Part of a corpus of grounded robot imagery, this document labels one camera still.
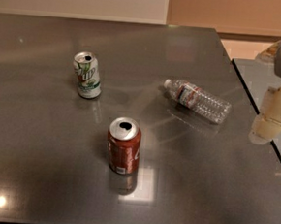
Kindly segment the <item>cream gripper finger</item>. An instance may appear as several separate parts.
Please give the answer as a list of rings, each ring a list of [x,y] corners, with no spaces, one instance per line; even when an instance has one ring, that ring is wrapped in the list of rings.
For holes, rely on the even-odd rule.
[[[270,87],[248,135],[253,144],[267,144],[281,133],[281,86]]]
[[[279,49],[279,41],[273,43],[270,47],[266,48],[265,50],[261,51],[257,56],[256,60],[265,63],[272,63],[274,62],[274,58],[276,55],[277,50]]]

